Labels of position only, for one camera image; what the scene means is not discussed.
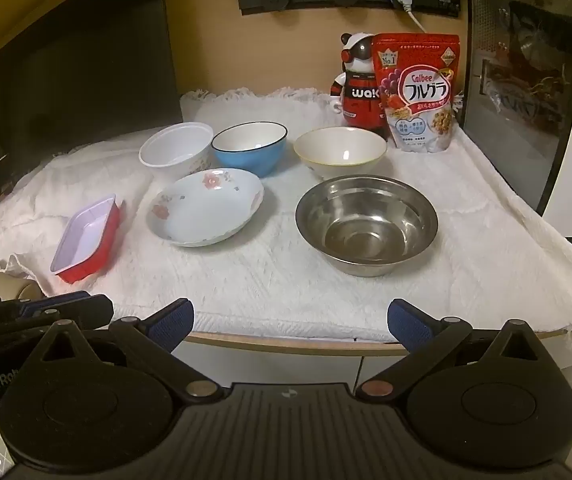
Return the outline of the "red rectangular baking dish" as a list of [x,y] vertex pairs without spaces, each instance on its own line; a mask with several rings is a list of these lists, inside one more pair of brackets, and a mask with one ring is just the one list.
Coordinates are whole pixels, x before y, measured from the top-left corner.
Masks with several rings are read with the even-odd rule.
[[120,208],[115,194],[73,214],[51,262],[51,274],[73,284],[102,270],[119,226]]

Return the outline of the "stainless steel bowl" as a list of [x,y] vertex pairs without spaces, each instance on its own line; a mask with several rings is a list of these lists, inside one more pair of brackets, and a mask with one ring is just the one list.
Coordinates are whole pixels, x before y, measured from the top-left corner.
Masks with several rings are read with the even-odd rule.
[[336,177],[310,188],[295,208],[300,235],[341,272],[391,273],[425,252],[438,234],[427,197],[388,177]]

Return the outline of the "white floral bowl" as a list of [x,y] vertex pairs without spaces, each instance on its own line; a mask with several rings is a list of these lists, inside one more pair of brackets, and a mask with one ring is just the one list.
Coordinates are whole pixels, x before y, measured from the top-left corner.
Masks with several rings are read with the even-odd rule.
[[151,136],[138,159],[156,179],[172,183],[212,166],[213,129],[202,122],[182,122]]

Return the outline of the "cream gold-rimmed bowl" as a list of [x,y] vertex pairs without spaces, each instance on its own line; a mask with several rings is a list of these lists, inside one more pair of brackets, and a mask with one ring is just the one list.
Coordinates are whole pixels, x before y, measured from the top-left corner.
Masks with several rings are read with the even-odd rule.
[[370,174],[385,157],[388,143],[377,133],[354,127],[325,127],[301,134],[293,150],[322,180]]

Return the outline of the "blue enamel bowl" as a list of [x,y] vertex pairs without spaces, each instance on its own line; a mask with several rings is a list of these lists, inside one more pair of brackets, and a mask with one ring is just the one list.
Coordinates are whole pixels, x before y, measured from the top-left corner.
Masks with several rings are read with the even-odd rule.
[[243,122],[213,136],[211,148],[221,167],[268,176],[283,157],[288,129],[279,122]]

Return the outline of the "floral shallow plate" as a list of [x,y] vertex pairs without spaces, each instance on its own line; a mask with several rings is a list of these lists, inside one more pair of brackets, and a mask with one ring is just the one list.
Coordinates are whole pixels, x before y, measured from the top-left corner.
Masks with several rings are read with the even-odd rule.
[[162,190],[146,214],[150,232],[179,247],[205,247],[234,236],[263,202],[255,174],[234,168],[190,174]]

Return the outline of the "red panda robot figure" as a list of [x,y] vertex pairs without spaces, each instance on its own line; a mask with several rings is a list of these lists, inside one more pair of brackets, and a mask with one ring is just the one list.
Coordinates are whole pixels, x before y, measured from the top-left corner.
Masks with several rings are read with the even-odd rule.
[[374,35],[367,32],[344,32],[341,35],[342,72],[330,87],[333,109],[344,122],[355,128],[389,136],[381,107],[371,43]]

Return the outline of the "white microwave oven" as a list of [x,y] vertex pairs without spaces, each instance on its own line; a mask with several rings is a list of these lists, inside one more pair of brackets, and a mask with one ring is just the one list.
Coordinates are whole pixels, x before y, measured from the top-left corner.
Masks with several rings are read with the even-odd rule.
[[572,0],[468,0],[461,127],[572,240]]

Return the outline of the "red granola cereal bag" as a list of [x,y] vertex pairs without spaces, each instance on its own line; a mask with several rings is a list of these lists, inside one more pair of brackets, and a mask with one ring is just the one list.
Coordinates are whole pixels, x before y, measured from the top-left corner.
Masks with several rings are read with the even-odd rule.
[[438,153],[450,145],[460,41],[449,34],[378,34],[371,44],[386,122],[397,148]]

